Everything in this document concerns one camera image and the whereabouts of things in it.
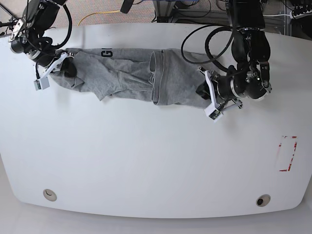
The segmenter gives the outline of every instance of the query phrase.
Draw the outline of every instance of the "gray t-shirt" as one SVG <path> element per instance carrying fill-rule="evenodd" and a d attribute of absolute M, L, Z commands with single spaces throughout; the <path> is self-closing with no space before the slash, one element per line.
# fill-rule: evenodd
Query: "gray t-shirt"
<path fill-rule="evenodd" d="M 205 81 L 198 65 L 190 64 L 179 50 L 151 49 L 67 49 L 74 54 L 75 78 L 63 72 L 51 74 L 60 86 L 79 92 L 93 92 L 99 100 L 106 96 L 152 101 L 155 105 L 189 105 L 205 109 L 196 89 Z M 206 55 L 185 53 L 191 60 Z M 210 70 L 211 65 L 203 66 Z"/>

